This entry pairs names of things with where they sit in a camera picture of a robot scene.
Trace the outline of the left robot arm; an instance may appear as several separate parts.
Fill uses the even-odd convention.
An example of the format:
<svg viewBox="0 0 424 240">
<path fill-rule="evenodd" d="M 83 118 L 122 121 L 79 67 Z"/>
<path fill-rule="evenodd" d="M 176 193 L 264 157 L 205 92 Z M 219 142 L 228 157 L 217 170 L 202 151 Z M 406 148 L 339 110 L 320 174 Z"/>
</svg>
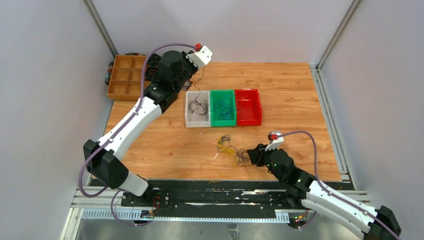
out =
<svg viewBox="0 0 424 240">
<path fill-rule="evenodd" d="M 209 48 L 203 46 L 196 51 L 170 50 L 162 56 L 152 53 L 146 57 L 141 76 L 148 77 L 150 84 L 112 130 L 99 140 L 89 139 L 84 144 L 82 169 L 111 189 L 132 193 L 140 206 L 149 206 L 153 201 L 149 183 L 131 172 L 121 160 L 145 128 L 177 100 L 184 83 L 211 61 L 212 55 Z"/>
</svg>

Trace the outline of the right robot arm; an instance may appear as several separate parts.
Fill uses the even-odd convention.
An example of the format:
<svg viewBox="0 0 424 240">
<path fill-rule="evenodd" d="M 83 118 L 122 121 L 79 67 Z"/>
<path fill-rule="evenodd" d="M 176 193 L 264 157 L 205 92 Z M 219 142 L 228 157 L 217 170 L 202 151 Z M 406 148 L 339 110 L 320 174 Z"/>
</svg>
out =
<svg viewBox="0 0 424 240">
<path fill-rule="evenodd" d="M 285 201 L 291 208 L 311 209 L 348 229 L 362 240 L 398 240 L 402 232 L 394 212 L 358 202 L 331 188 L 299 167 L 283 149 L 266 150 L 264 144 L 247 150 L 252 163 L 266 167 L 286 187 Z"/>
</svg>

